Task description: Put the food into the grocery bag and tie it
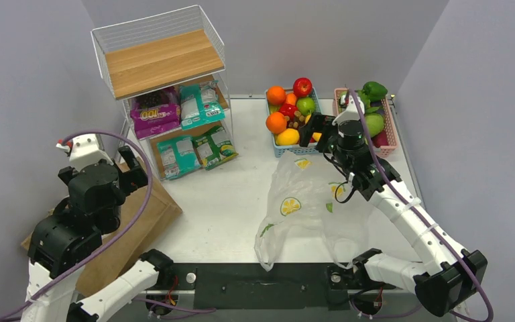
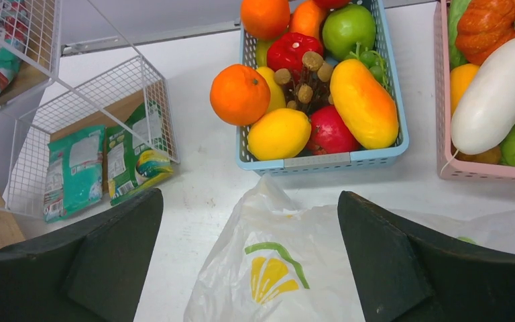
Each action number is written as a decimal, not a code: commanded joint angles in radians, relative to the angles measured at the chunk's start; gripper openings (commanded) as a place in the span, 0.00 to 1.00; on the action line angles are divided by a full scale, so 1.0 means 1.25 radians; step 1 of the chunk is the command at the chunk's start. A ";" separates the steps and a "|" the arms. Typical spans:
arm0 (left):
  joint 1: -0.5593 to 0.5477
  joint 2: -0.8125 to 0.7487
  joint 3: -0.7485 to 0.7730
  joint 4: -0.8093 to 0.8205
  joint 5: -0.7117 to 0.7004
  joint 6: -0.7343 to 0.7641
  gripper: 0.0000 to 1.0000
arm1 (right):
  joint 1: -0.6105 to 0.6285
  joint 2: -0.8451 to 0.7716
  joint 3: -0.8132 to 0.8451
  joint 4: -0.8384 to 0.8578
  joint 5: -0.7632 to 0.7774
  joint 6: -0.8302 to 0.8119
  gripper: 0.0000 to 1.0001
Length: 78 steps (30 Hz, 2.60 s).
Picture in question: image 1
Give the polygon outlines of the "purple snack packet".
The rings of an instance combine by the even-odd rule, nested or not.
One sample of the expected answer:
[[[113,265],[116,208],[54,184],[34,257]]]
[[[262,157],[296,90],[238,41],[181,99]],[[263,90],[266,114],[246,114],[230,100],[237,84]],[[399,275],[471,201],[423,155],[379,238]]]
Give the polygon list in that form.
[[[130,117],[137,139],[180,127],[180,102],[174,87],[167,87],[130,99]]]

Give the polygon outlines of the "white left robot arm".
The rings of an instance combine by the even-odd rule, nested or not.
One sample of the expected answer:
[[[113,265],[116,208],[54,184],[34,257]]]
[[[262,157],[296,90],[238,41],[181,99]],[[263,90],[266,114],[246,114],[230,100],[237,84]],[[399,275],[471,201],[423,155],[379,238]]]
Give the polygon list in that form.
[[[108,321],[143,290],[166,288],[173,279],[173,261],[152,249],[143,253],[122,276],[95,294],[73,300],[84,259],[99,249],[102,236],[121,223],[121,206],[148,176],[131,149],[118,149],[128,170],[104,158],[59,171],[68,187],[47,218],[35,227],[28,250],[30,280],[22,321]]]

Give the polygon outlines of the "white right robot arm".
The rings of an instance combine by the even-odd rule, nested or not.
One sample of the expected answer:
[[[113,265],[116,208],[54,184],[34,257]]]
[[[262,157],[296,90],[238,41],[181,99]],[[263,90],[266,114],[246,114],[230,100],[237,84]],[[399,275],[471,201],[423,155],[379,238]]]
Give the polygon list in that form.
[[[402,288],[437,317],[454,314],[476,293],[486,296],[481,287],[486,257],[479,250],[470,252],[439,227],[393,166],[376,156],[362,121],[338,123],[334,116],[315,112],[299,132],[301,146],[314,133],[321,134],[317,151],[329,154],[328,161],[346,175],[353,191],[379,209],[419,257],[409,262],[368,250],[353,260],[356,285],[367,288],[383,282]]]

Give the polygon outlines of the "brown jute tote bag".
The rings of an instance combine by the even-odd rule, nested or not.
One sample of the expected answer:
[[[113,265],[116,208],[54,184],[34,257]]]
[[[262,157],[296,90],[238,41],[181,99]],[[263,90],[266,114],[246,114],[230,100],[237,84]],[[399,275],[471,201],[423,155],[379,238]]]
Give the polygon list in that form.
[[[117,242],[86,264],[76,290],[88,297],[113,282],[150,250],[157,238],[182,214],[182,209],[154,175],[146,209],[137,222]]]

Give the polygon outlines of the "clear plastic lemon-print bag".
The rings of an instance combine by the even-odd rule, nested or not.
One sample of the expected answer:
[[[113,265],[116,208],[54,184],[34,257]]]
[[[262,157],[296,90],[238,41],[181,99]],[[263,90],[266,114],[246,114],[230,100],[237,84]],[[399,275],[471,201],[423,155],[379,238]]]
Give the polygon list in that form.
[[[255,235],[257,260],[270,271],[287,235],[299,228],[319,235],[332,262],[350,269],[353,259],[367,250],[367,224],[373,210],[319,154],[286,152],[272,175],[266,215]]]

